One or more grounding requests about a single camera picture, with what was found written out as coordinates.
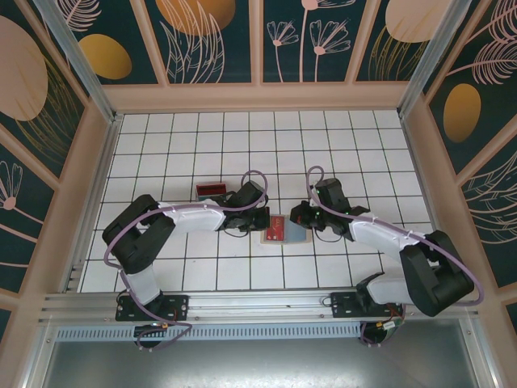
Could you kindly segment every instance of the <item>white tiled floor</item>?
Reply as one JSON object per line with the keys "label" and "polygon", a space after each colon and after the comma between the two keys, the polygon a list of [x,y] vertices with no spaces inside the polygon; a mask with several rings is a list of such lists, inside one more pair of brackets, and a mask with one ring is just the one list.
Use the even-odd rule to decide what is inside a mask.
{"label": "white tiled floor", "polygon": [[[192,186],[237,190],[249,168],[267,174],[271,213],[306,198],[305,171],[324,166],[351,205],[406,229],[431,225],[395,111],[226,112],[124,118],[85,266],[81,292],[121,290],[101,259],[103,229],[144,193],[168,202],[195,199]],[[165,291],[349,287],[398,264],[330,230],[308,244],[260,243],[260,233],[174,235],[153,268]]]}

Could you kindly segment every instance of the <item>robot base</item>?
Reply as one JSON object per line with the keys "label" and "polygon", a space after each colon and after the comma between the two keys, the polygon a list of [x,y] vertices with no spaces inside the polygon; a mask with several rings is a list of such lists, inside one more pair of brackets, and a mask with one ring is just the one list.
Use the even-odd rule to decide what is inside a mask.
{"label": "robot base", "polygon": [[[332,293],[330,306],[334,318],[389,318],[391,310],[386,305],[370,303],[368,308],[361,303],[356,291]],[[393,305],[393,308],[402,315],[402,307]]]}
{"label": "robot base", "polygon": [[[186,321],[188,312],[187,295],[160,295],[145,306],[153,314],[164,319]],[[119,297],[116,307],[115,320],[117,322],[156,322],[140,310],[130,296]]]}

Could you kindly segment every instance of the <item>enclosure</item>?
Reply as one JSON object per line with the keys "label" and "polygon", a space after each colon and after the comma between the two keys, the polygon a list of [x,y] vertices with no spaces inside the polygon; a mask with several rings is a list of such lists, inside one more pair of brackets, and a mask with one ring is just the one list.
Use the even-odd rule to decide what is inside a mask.
{"label": "enclosure", "polygon": [[[2,386],[513,386],[516,22],[515,0],[0,6]],[[186,204],[248,170],[289,215],[315,165],[352,206],[447,233],[485,300],[436,318],[408,305],[389,344],[365,347],[375,319],[324,301],[401,269],[392,257],[331,229],[278,245],[173,234],[153,270],[190,298],[194,331],[163,351],[172,372],[139,353],[142,323],[115,320],[108,225],[142,194]]]}

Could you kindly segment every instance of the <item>black grid line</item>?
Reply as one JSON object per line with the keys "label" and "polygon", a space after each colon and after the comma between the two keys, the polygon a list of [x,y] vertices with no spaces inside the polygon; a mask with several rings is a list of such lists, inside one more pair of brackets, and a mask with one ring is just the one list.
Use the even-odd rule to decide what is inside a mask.
{"label": "black grid line", "polygon": [[[348,111],[347,112],[347,115],[348,115],[348,118],[349,120],[351,120],[350,118],[350,112]],[[244,133],[247,133],[248,135],[248,140],[247,140],[247,146],[248,146],[248,150],[247,151],[242,151],[242,150],[236,150],[236,151],[224,151],[224,120],[225,120],[225,114],[222,113],[222,116],[223,116],[223,130],[222,131],[209,131],[210,133],[221,133],[222,135],[222,142],[221,142],[221,151],[208,151],[208,152],[203,152],[203,153],[200,153],[198,152],[198,136],[199,136],[199,132],[200,132],[200,114],[197,114],[197,126],[196,126],[196,130],[195,131],[187,131],[187,132],[181,132],[181,133],[195,133],[195,141],[193,141],[193,136],[191,136],[191,140],[193,141],[192,144],[194,146],[193,150],[180,150],[182,152],[170,152],[170,148],[171,148],[171,142],[172,142],[172,133],[173,133],[173,127],[174,127],[174,124],[175,124],[175,119],[176,119],[176,115],[173,115],[172,116],[172,121],[170,123],[171,125],[171,128],[170,128],[170,131],[167,133],[167,132],[164,132],[164,133],[161,133],[163,134],[163,137],[164,137],[164,140],[165,140],[165,135],[168,135],[169,136],[169,139],[168,139],[168,149],[167,149],[167,152],[157,152],[157,153],[154,153],[152,152],[153,149],[151,150],[146,150],[144,152],[144,145],[145,145],[145,138],[146,138],[146,135],[147,133],[149,133],[149,121],[151,119],[151,116],[150,115],[147,115],[147,122],[146,122],[146,126],[145,126],[145,131],[143,133],[134,133],[134,132],[131,132],[131,133],[123,133],[123,134],[131,134],[131,135],[136,135],[136,134],[143,134],[144,135],[144,138],[143,138],[143,141],[142,141],[142,145],[141,145],[141,153],[140,154],[126,154],[126,153],[118,153],[116,150],[117,148],[119,147],[119,143],[120,143],[120,140],[121,140],[121,137],[120,137],[120,134],[118,134],[118,137],[117,137],[117,144],[116,144],[116,148],[115,148],[115,152],[114,152],[114,157],[115,155],[133,155],[133,156],[137,156],[138,157],[138,164],[136,164],[136,158],[133,158],[135,160],[133,160],[133,163],[135,164],[135,167],[137,168],[137,172],[134,176],[124,176],[124,177],[111,177],[111,174],[113,173],[113,161],[114,159],[111,160],[111,165],[110,165],[110,168],[109,168],[109,172],[108,172],[108,177],[107,177],[107,183],[108,182],[112,182],[112,183],[115,183],[117,179],[135,179],[135,183],[134,183],[134,186],[133,186],[133,191],[132,191],[132,196],[135,195],[135,192],[136,192],[136,186],[137,186],[137,179],[138,178],[151,178],[151,177],[155,177],[155,178],[163,178],[163,181],[162,181],[162,190],[161,190],[161,200],[163,200],[164,198],[164,195],[165,195],[165,184],[166,184],[166,179],[167,178],[170,178],[170,177],[178,177],[178,178],[183,178],[183,179],[189,179],[190,178],[190,182],[191,182],[191,186],[189,187],[188,191],[190,192],[190,196],[189,196],[189,200],[194,200],[193,198],[193,193],[194,193],[194,190],[195,190],[195,187],[194,187],[194,182],[193,180],[198,177],[198,176],[203,176],[203,177],[207,177],[207,179],[210,179],[209,177],[213,177],[214,179],[217,177],[220,181],[223,181],[225,179],[235,179],[235,178],[238,178],[240,177],[240,175],[235,175],[235,174],[227,174],[227,175],[223,175],[223,172],[224,172],[224,169],[223,169],[223,161],[224,161],[224,154],[232,154],[232,153],[242,153],[242,152],[247,152],[248,153],[248,163],[249,163],[249,166],[250,168],[252,167],[251,166],[251,139],[250,139],[250,133],[251,133],[251,116],[250,116],[250,113],[248,112],[248,129],[247,130],[242,130],[242,131],[230,131],[230,132],[244,132]],[[264,150],[264,151],[256,151],[254,150],[253,152],[258,154],[258,153],[270,153],[270,152],[275,152],[275,163],[276,163],[276,169],[275,169],[275,172],[273,173],[267,173],[268,177],[270,178],[270,180],[272,180],[273,182],[275,182],[275,179],[276,179],[276,185],[277,187],[279,188],[279,192],[277,194],[273,194],[273,196],[271,196],[271,200],[274,200],[274,201],[277,201],[279,203],[279,210],[280,210],[280,213],[287,213],[289,209],[283,209],[281,203],[282,203],[282,200],[296,200],[296,201],[301,201],[303,199],[306,199],[306,194],[302,195],[300,194],[299,197],[294,197],[294,198],[291,198],[291,197],[283,197],[282,196],[282,193],[280,192],[280,177],[281,175],[305,175],[305,172],[304,171],[300,171],[300,172],[286,172],[286,173],[279,173],[279,155],[281,153],[285,153],[285,152],[295,152],[295,153],[299,153],[303,156],[303,168],[307,169],[307,160],[306,160],[306,156],[307,156],[307,152],[318,152],[320,150],[307,150],[307,144],[306,141],[304,140],[304,132],[305,131],[311,131],[311,130],[318,130],[318,131],[322,131],[322,130],[325,130],[326,131],[326,144],[328,144],[328,150],[325,149],[326,148],[326,145],[322,145],[322,147],[318,147],[318,148],[324,148],[324,150],[321,150],[321,151],[326,151],[330,154],[330,165],[327,167],[329,170],[326,171],[327,174],[332,174],[333,176],[336,176],[336,174],[361,174],[361,177],[362,177],[362,180],[363,180],[363,188],[364,188],[364,195],[363,196],[349,196],[348,198],[350,199],[365,199],[366,200],[366,203],[367,203],[367,206],[369,207],[370,206],[370,198],[388,198],[388,197],[391,197],[391,198],[394,198],[396,199],[397,201],[397,207],[398,207],[398,214],[401,218],[401,222],[394,222],[395,225],[402,225],[402,226],[405,226],[406,225],[406,222],[405,220],[402,218],[402,215],[401,215],[401,206],[400,206],[400,203],[399,203],[399,198],[402,198],[402,197],[422,197],[422,195],[412,195],[412,196],[398,196],[397,193],[395,192],[394,190],[394,182],[393,182],[393,176],[392,176],[392,173],[395,173],[395,172],[408,172],[406,169],[404,169],[404,171],[395,171],[395,170],[390,170],[389,168],[389,164],[388,164],[388,161],[387,161],[387,155],[385,153],[386,150],[408,150],[409,146],[406,145],[406,146],[403,146],[402,143],[400,146],[398,146],[399,148],[389,148],[389,149],[386,149],[385,148],[385,143],[383,142],[383,139],[382,137],[380,137],[380,128],[378,127],[378,123],[376,121],[376,126],[377,128],[374,129],[374,128],[371,128],[371,129],[368,129],[368,130],[376,130],[377,131],[377,134],[379,135],[380,137],[380,147],[381,148],[366,148],[365,146],[361,146],[361,147],[358,147],[357,146],[357,140],[355,138],[355,129],[354,128],[348,128],[348,129],[341,129],[342,131],[351,131],[351,134],[353,136],[353,139],[354,139],[354,149],[351,150],[350,146],[347,146],[347,147],[344,147],[344,146],[339,146],[338,144],[333,144],[331,145],[331,142],[330,142],[330,130],[328,128],[328,124],[327,124],[327,118],[326,118],[326,115],[325,115],[325,112],[323,111],[323,123],[324,123],[324,127],[323,125],[314,125],[314,127],[318,127],[318,128],[311,128],[311,129],[304,129],[303,128],[303,125],[302,125],[302,122],[301,122],[301,113],[300,112],[297,112],[297,119],[298,119],[298,124],[299,124],[299,127],[298,129],[282,129],[282,130],[278,130],[277,129],[277,117],[276,117],[276,114],[273,113],[273,123],[274,123],[274,128],[273,128],[273,131],[274,131],[274,134],[275,134],[275,150]],[[393,131],[400,131],[400,129],[386,129],[386,130],[393,130]],[[296,131],[297,133],[300,134],[301,136],[301,149],[300,150],[278,150],[278,143],[277,143],[277,133],[278,132],[288,132],[288,131]],[[257,132],[265,132],[265,133],[271,133],[271,130],[259,130],[259,131],[256,131],[254,130],[253,131],[254,133],[257,133]],[[383,152],[383,156],[384,156],[384,161],[386,162],[386,166],[387,166],[387,171],[372,171],[371,173],[387,173],[387,174],[390,174],[390,179],[391,179],[391,182],[392,182],[392,188],[393,188],[393,194],[392,195],[389,195],[389,196],[382,196],[382,195],[369,195],[369,193],[367,192],[367,189],[366,189],[366,183],[364,181],[364,175],[366,174],[364,172],[364,167],[362,165],[362,162],[361,162],[361,159],[359,157],[359,148],[361,150],[368,150],[368,151],[371,151],[371,150],[377,150],[377,151],[382,151]],[[341,169],[343,169],[343,167],[340,167],[340,166],[336,166],[335,164],[335,157],[334,157],[334,152],[339,152],[339,151],[355,151],[355,155],[358,159],[358,163],[359,163],[359,167],[358,167],[358,171],[340,171]],[[146,173],[145,175],[142,175],[140,176],[139,175],[139,172],[140,172],[140,169],[141,169],[141,162],[142,162],[142,155],[159,155],[159,154],[165,154],[166,157],[162,159],[165,159],[166,160],[166,165],[165,165],[165,172],[163,174],[157,174],[157,175],[154,175],[152,174],[152,172],[150,173]],[[193,158],[193,161],[192,161],[192,172],[190,174],[187,173],[187,171],[177,171],[175,170],[173,167],[174,166],[171,166],[171,168],[169,170],[167,170],[167,167],[168,167],[168,164],[169,164],[169,161],[170,161],[170,155],[171,154],[189,154],[189,155],[192,155],[191,157],[188,157],[188,158]],[[221,154],[221,169],[218,171],[219,174],[213,174],[213,175],[210,175],[210,174],[203,174],[203,175],[197,175],[195,173],[195,163],[196,163],[196,159],[197,159],[197,156],[198,154]],[[96,220],[96,223],[95,223],[95,229],[94,229],[94,232],[101,232],[102,229],[99,229],[99,222],[100,222],[100,217],[101,217],[101,213],[103,212],[103,208],[105,207],[105,205],[109,205],[109,204],[127,204],[128,202],[127,201],[106,201],[106,195],[107,195],[107,184],[105,185],[104,187],[104,190],[103,190],[103,200],[102,200],[102,203],[101,205],[99,206],[99,216],[97,217],[97,220]],[[185,200],[174,200],[175,203],[186,203],[186,202],[189,202],[189,200],[186,200],[187,198],[185,198]],[[106,217],[104,217],[103,219],[103,223],[106,223],[106,221],[109,221],[109,220],[106,220]],[[430,225],[430,222],[428,221],[421,221],[421,222],[409,222],[410,224],[417,224],[417,225],[421,225],[422,228],[424,228],[425,226],[428,226]],[[318,256],[336,256],[337,254],[336,253],[321,253],[321,254],[318,254],[317,253],[317,250],[316,250],[316,242],[314,240],[314,235],[313,235],[313,251],[314,253],[312,254],[286,254],[284,252],[284,247],[282,247],[280,245],[280,252],[278,252],[276,255],[274,254],[270,254],[270,255],[252,255],[252,241],[251,241],[251,238],[248,238],[248,246],[249,246],[249,255],[245,255],[245,256],[238,256],[238,257],[228,257],[226,255],[219,255],[219,249],[220,249],[220,245],[221,245],[221,241],[220,241],[220,238],[221,236],[218,235],[217,236],[217,244],[216,244],[216,254],[214,256],[211,256],[211,257],[199,257],[199,258],[196,258],[196,257],[188,257],[188,259],[214,259],[216,261],[216,273],[215,273],[215,277],[216,277],[216,289],[218,289],[219,287],[219,284],[218,284],[218,276],[219,276],[219,258],[225,258],[225,259],[248,259],[248,262],[249,262],[249,269],[250,269],[250,289],[251,289],[251,282],[252,282],[252,278],[253,278],[253,273],[252,273],[252,267],[251,267],[251,261],[252,261],[252,258],[254,257],[257,257],[257,258],[268,258],[268,257],[280,257],[281,256],[281,259],[282,259],[282,279],[283,279],[283,287],[280,287],[279,285],[279,288],[276,288],[276,289],[297,289],[297,288],[293,288],[293,287],[286,287],[286,284],[285,284],[285,265],[284,265],[284,259],[286,257],[293,257],[293,256],[303,256],[303,257],[313,257],[314,258],[314,265],[315,265],[315,269],[316,269],[316,283],[317,283],[317,287],[318,288],[321,288],[323,289],[323,287],[320,287],[320,274],[319,274],[319,268],[317,267],[317,257]],[[91,241],[91,244],[90,244],[90,249],[88,251],[88,260],[87,261],[99,261],[99,259],[93,259],[91,258],[91,252],[92,252],[92,249],[93,249],[93,244],[95,243],[95,235],[94,235],[94,238],[92,239]],[[183,258],[182,257],[176,257],[176,258],[168,258],[168,257],[162,257],[161,259],[158,259],[158,260],[164,260],[164,259],[168,259],[168,260],[171,260],[171,259],[182,259],[183,260],[183,274],[182,274],[182,286],[181,286],[181,290],[183,291],[184,290],[184,282],[185,282],[185,276],[186,276],[186,266],[187,266],[187,249],[188,249],[188,235],[186,236],[185,240],[184,240],[184,252],[183,252]],[[349,277],[350,277],[350,280],[352,282],[352,277],[351,277],[351,263],[350,263],[350,260],[349,260],[349,257],[358,257],[358,256],[361,256],[361,255],[366,255],[364,253],[350,253],[349,252],[349,249],[348,249],[348,246],[346,245],[346,243],[344,244],[344,254],[339,254],[340,256],[343,256],[345,255],[346,258],[347,258],[347,266],[348,266],[348,271],[349,271]],[[383,268],[383,264],[382,264],[382,260],[380,259],[380,255],[378,254],[379,256],[379,261],[380,261],[380,268]],[[86,263],[85,265],[85,272],[87,271],[87,266],[88,266],[88,263]],[[114,289],[116,289],[117,287],[117,284],[118,284],[119,280],[118,280],[118,276],[116,277],[116,281],[115,281],[115,285],[114,285]]]}

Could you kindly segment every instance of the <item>metal vent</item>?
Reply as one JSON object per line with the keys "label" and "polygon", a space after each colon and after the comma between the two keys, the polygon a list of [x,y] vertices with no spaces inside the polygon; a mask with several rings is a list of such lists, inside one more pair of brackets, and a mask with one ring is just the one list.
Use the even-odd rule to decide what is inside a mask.
{"label": "metal vent", "polygon": [[[167,333],[152,333],[142,340],[171,339],[184,328],[170,327]],[[134,341],[135,327],[63,327],[57,342]],[[288,340],[359,337],[359,322],[289,323],[246,325],[195,325],[182,340]]]}

